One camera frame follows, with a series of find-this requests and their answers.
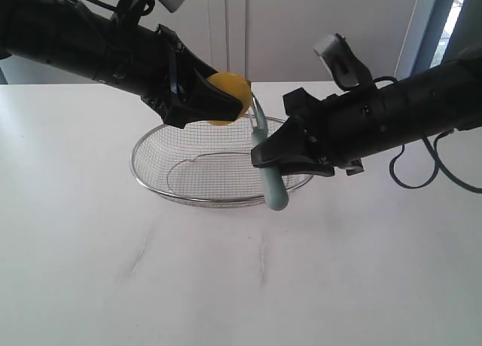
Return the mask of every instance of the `wire mesh strainer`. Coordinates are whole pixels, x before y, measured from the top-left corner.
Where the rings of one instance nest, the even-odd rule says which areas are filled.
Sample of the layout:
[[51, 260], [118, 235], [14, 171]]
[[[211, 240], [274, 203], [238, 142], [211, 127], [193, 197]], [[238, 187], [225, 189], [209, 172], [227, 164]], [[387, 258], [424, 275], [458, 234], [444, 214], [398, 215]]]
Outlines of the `wire mesh strainer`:
[[[282, 121], [267, 118], [269, 134]], [[136, 144], [131, 167], [137, 181], [168, 200], [197, 207], [247, 207], [264, 203], [259, 170], [251, 164], [249, 116], [227, 126], [206, 122], [185, 129], [160, 125]], [[312, 179], [283, 176], [288, 191]]]

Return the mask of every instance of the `yellow ball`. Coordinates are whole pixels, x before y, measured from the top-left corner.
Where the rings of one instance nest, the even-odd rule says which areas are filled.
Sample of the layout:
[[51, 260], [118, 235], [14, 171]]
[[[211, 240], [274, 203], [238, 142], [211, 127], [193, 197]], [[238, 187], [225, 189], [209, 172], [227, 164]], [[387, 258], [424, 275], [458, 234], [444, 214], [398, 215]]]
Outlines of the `yellow ball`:
[[[243, 104], [243, 110], [240, 112], [238, 118], [243, 116], [251, 106], [252, 92], [247, 80], [232, 72], [218, 72], [207, 78], [208, 82], [219, 90], [236, 97]], [[211, 125], [224, 126], [233, 123], [234, 121], [208, 121]]]

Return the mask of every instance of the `white tabletop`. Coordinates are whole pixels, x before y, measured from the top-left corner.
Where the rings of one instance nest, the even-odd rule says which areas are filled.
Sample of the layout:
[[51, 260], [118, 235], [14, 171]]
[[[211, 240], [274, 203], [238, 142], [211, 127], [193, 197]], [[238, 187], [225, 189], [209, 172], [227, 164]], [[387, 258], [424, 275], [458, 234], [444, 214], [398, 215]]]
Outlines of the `white tabletop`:
[[[301, 85], [254, 89], [284, 117]], [[1, 345], [482, 344], [480, 197], [443, 176], [399, 188], [390, 151], [314, 179], [281, 213], [183, 207], [130, 173], [159, 123], [101, 85], [0, 87]], [[481, 134], [441, 143], [479, 184]], [[410, 145], [400, 177], [431, 171]]]

